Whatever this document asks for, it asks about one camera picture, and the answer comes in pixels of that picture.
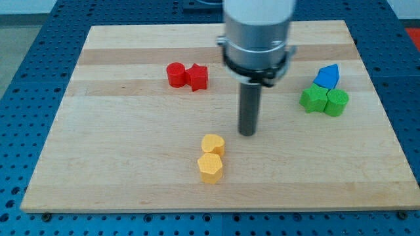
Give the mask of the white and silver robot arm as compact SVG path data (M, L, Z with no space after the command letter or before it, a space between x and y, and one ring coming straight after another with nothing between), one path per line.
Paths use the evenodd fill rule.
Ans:
M295 48L286 49L296 0L224 0L223 64L245 85L273 87Z

